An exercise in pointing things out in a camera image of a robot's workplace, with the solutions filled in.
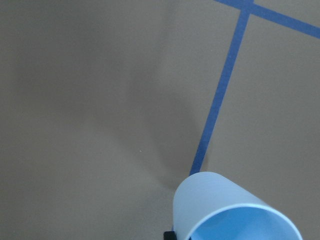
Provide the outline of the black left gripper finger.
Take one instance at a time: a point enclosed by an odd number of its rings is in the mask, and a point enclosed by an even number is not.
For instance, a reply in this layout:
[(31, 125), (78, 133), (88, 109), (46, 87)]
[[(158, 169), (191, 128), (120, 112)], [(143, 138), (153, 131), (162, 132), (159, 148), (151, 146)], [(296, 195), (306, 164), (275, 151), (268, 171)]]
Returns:
[(163, 233), (163, 240), (177, 240), (176, 233), (174, 231), (165, 231)]

